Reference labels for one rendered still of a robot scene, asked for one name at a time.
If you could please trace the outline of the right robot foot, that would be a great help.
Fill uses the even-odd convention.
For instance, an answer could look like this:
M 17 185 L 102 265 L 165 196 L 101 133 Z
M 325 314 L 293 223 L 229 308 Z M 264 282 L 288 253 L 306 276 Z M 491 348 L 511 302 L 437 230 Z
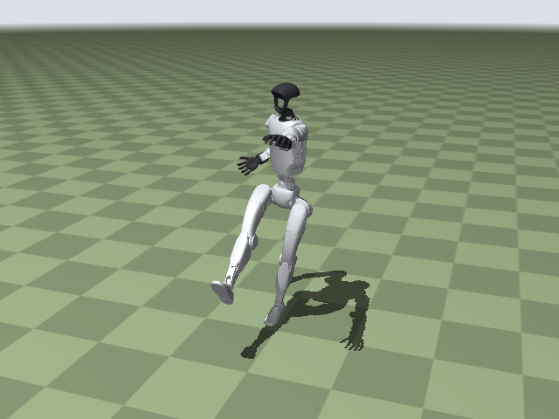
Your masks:
M 223 284 L 215 280 L 211 282 L 210 286 L 223 303 L 227 305 L 231 305 L 233 303 L 234 295 L 228 284 Z

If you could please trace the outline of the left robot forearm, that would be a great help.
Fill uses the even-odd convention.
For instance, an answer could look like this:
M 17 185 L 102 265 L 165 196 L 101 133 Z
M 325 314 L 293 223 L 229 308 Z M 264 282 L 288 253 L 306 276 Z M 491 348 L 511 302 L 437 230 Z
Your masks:
M 300 133 L 298 131 L 298 129 L 294 126 L 292 126 L 292 130 L 286 132 L 285 134 L 286 137 L 289 138 L 289 140 L 292 142 L 292 146 L 291 148 L 294 148 L 294 146 L 297 144 L 297 142 L 300 140 Z M 289 151 L 290 149 L 288 148 L 280 148 L 281 150 L 285 150 L 285 151 Z

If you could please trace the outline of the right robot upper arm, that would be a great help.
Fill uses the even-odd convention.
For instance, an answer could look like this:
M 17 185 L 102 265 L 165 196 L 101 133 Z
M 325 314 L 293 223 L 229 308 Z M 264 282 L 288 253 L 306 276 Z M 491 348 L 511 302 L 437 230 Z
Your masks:
M 272 114 L 272 115 L 268 118 L 268 120 L 266 121 L 266 124 L 265 124 L 267 128 L 268 128 L 270 119 L 273 118 L 273 117 L 275 117 L 275 116 L 277 116 L 277 115 Z

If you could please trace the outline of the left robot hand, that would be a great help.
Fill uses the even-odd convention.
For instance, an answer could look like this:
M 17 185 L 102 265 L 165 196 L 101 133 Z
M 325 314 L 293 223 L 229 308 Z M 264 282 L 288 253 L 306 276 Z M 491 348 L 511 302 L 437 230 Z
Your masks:
M 280 148 L 290 149 L 291 146 L 292 146 L 292 142 L 285 135 L 269 134 L 269 135 L 265 136 L 262 140 L 265 141 L 265 144 L 266 144 L 269 139 L 271 139 L 270 140 L 270 145 L 273 144 L 273 141 L 276 141 L 275 146 L 278 146 Z

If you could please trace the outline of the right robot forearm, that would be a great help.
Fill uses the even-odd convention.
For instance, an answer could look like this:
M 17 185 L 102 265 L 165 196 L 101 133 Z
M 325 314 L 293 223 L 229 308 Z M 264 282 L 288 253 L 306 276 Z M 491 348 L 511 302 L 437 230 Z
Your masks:
M 267 148 L 266 151 L 264 153 L 262 153 L 261 155 L 259 155 L 259 157 L 261 158 L 262 161 L 265 161 L 267 159 L 270 159 L 270 148 Z

